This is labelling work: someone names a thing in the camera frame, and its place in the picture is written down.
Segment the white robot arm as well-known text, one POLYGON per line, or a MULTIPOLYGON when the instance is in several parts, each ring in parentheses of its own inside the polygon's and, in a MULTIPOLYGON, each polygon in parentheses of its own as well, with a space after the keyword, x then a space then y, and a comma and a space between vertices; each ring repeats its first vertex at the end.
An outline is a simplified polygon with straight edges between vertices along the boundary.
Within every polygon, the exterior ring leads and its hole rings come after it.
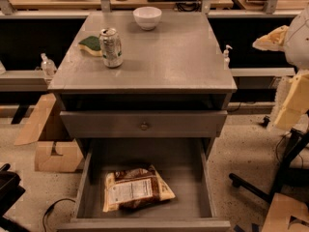
POLYGON ((272 110, 271 123, 289 131, 309 110, 309 7, 298 14, 289 26, 280 26, 255 40, 252 46, 262 51, 282 51, 297 74, 277 88, 279 101, 272 110))

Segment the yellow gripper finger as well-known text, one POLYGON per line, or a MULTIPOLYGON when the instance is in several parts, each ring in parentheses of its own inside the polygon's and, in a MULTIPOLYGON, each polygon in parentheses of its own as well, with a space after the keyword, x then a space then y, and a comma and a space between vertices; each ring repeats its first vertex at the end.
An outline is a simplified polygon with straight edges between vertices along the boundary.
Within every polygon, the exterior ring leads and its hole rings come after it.
POLYGON ((282 25, 258 38, 252 46, 262 51, 283 51, 288 29, 287 25, 282 25))
POLYGON ((291 86, 273 124, 289 131, 309 110, 309 73, 302 72, 290 80, 291 86))

